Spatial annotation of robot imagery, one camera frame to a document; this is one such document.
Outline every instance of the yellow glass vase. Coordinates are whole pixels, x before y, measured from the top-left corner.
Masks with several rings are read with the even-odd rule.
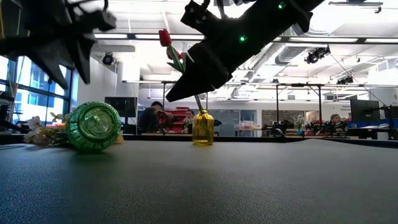
[[[192,141],[196,145],[211,145],[214,142],[214,118],[207,110],[193,117]]]

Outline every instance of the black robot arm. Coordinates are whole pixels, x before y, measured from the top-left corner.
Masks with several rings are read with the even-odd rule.
[[[324,0],[258,0],[239,18],[219,19],[191,1],[181,22],[205,39],[188,50],[184,74],[167,94],[169,101],[213,91],[290,26],[309,30],[312,11]]]

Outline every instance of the gray table surface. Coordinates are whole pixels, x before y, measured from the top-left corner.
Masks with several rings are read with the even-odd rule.
[[[0,146],[0,223],[398,223],[398,150],[125,141]]]

